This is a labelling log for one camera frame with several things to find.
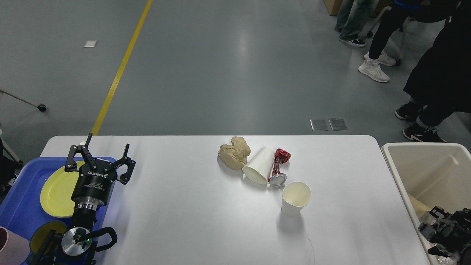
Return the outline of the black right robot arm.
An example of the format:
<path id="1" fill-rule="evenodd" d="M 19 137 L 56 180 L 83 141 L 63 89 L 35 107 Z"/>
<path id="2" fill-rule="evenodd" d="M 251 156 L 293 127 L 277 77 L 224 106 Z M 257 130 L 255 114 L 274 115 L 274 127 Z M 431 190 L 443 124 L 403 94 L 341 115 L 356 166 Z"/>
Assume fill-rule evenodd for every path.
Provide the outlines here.
<path id="1" fill-rule="evenodd" d="M 419 218 L 419 233 L 433 247 L 430 255 L 451 258 L 458 265 L 471 263 L 471 212 L 464 208 L 454 213 L 435 206 Z"/>

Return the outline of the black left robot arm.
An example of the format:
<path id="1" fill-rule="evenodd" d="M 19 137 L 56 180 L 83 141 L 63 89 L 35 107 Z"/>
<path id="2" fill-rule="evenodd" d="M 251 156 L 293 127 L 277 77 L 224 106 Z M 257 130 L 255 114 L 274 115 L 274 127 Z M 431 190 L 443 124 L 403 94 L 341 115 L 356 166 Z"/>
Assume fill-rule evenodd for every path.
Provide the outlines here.
<path id="1" fill-rule="evenodd" d="M 73 203 L 71 221 L 62 233 L 55 229 L 47 232 L 30 261 L 31 265 L 60 265 L 62 260 L 94 265 L 97 252 L 117 243 L 113 228 L 95 228 L 96 216 L 108 205 L 114 184 L 125 185 L 130 181 L 136 162 L 128 154 L 128 143 L 122 157 L 114 162 L 94 157 L 89 151 L 92 136 L 89 134 L 86 141 L 72 145 L 64 164 L 65 173 L 77 174 L 68 197 Z"/>

